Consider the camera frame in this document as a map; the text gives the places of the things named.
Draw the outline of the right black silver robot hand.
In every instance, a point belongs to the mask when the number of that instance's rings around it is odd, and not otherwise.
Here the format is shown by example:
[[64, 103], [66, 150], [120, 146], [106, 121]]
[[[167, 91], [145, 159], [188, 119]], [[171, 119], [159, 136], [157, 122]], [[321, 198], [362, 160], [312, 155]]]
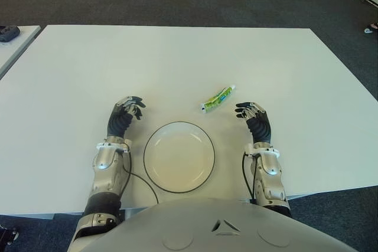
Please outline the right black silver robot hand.
[[236, 104], [236, 117], [244, 119], [252, 134], [253, 143], [271, 142], [271, 125], [267, 112], [255, 102]]

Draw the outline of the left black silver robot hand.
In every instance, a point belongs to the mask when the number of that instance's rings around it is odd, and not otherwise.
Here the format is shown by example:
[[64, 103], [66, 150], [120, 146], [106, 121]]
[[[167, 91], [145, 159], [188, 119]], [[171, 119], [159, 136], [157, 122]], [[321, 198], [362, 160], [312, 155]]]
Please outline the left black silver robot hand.
[[107, 123], [107, 137], [123, 138], [126, 130], [131, 125], [133, 118], [140, 120], [141, 109], [145, 108], [142, 98], [126, 96], [120, 99], [113, 107]]

